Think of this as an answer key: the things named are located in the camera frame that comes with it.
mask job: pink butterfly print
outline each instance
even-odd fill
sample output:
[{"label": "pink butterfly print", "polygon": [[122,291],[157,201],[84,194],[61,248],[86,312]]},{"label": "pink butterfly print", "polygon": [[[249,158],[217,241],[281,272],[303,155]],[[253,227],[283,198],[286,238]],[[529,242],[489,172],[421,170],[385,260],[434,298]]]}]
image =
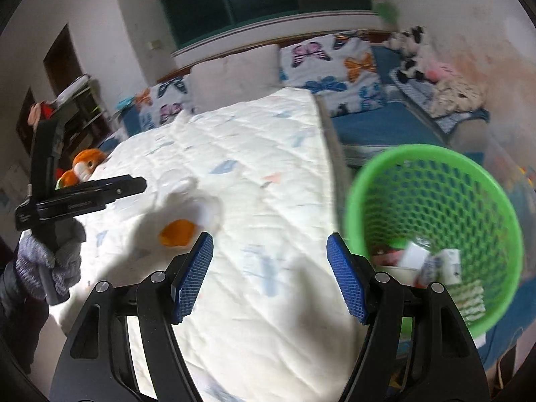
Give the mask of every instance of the pink butterfly print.
[{"label": "pink butterfly print", "polygon": [[308,44],[294,47],[292,50],[292,56],[293,68],[300,66],[306,57],[316,57],[317,59],[331,60],[331,57],[326,54],[319,42],[309,42]]}]

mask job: plastic basket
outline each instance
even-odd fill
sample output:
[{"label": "plastic basket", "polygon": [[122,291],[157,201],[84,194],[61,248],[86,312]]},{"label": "plastic basket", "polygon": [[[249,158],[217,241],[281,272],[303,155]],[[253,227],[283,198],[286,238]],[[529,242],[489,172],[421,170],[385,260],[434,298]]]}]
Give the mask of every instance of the plastic basket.
[{"label": "plastic basket", "polygon": [[516,214],[491,175],[462,154],[405,145],[375,157],[352,185],[345,227],[350,250],[367,258],[375,246],[415,237],[435,251],[460,249],[461,287],[483,286],[485,313],[467,324],[474,338],[498,322],[516,292],[523,261]]}]

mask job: gray glove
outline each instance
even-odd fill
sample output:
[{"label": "gray glove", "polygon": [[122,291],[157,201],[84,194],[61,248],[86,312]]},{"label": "gray glove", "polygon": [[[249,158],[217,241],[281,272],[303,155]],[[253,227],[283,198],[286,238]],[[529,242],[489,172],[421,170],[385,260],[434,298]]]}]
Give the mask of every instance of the gray glove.
[{"label": "gray glove", "polygon": [[52,270],[58,295],[65,295],[80,281],[80,248],[86,241],[84,226],[72,218],[57,222],[56,237],[59,246],[56,255],[30,231],[25,231],[19,242],[15,271],[27,292],[36,299],[45,299],[39,277],[40,265]]}]

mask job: bed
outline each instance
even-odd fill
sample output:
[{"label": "bed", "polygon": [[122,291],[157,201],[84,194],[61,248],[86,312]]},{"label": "bed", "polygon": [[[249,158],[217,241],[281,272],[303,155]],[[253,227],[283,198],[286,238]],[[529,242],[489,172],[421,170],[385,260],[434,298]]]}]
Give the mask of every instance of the bed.
[{"label": "bed", "polygon": [[[197,178],[220,207],[194,311],[174,327],[203,400],[338,400],[363,328],[325,255],[348,179],[322,104],[307,90],[284,88],[175,119],[121,143],[93,178],[143,176],[151,193],[174,168]],[[173,257],[143,239],[149,215],[118,221],[114,210],[79,218],[87,231],[81,282],[50,310],[64,332],[98,281],[138,283]],[[136,318],[129,337],[140,390],[154,397]]]}]

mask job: pillow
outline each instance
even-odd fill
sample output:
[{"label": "pillow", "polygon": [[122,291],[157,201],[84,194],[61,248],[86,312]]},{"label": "pillow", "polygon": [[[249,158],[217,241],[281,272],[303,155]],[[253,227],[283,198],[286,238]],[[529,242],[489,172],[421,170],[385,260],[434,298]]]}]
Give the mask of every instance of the pillow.
[{"label": "pillow", "polygon": [[195,113],[253,101],[281,89],[279,47],[265,45],[195,65],[190,72]]},{"label": "pillow", "polygon": [[170,124],[179,113],[191,114],[192,103],[187,77],[175,77],[139,92],[135,97],[141,131]]},{"label": "pillow", "polygon": [[371,44],[356,32],[319,36],[280,55],[284,84],[321,96],[332,117],[383,106]]}]

